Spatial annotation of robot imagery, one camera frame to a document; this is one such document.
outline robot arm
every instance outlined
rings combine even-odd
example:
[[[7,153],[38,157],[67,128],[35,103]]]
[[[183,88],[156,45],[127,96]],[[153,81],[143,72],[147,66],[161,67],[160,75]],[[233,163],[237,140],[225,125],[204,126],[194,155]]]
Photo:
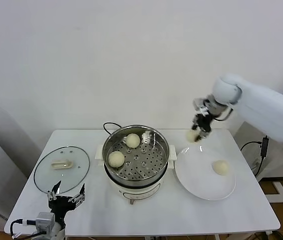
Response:
[[[205,138],[211,131],[211,122],[229,107],[252,126],[283,143],[283,95],[274,90],[227,74],[216,80],[211,95],[195,99],[193,104],[197,110],[192,126],[197,130],[195,141]]]

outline white wall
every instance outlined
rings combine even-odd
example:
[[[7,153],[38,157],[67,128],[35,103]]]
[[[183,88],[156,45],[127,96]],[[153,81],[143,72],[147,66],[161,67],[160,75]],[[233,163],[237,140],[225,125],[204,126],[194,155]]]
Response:
[[[283,1],[0,0],[0,144],[25,174],[54,129],[188,128],[228,72],[283,93]]]

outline pot handle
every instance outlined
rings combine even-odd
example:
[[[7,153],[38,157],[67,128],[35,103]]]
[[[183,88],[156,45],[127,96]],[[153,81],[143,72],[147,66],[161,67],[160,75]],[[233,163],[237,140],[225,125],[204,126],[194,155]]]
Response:
[[[174,161],[177,160],[176,149],[174,145],[169,145],[169,158],[168,158],[168,168],[174,168]]]
[[[104,165],[104,160],[103,160],[103,145],[98,145],[95,159],[98,160],[98,166],[103,166]]]

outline stainless steel pot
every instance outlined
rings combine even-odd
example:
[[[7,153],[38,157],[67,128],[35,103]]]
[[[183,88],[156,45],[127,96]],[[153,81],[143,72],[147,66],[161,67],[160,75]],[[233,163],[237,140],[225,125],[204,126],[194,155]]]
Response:
[[[126,146],[126,137],[137,134],[140,144],[136,148]],[[125,156],[121,167],[113,168],[108,156],[120,151]],[[140,189],[156,183],[165,173],[170,156],[169,145],[164,136],[154,128],[129,125],[114,131],[102,147],[102,158],[108,176],[126,188]]]

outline white plate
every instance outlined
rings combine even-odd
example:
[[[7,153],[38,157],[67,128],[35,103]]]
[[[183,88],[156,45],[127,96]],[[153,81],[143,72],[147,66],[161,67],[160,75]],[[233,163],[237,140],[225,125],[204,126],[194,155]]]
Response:
[[[212,167],[217,160],[227,161],[207,144],[194,143],[177,155],[176,175],[190,193],[201,199],[225,199],[236,187],[236,175],[229,161],[229,173],[226,176],[217,174]]]

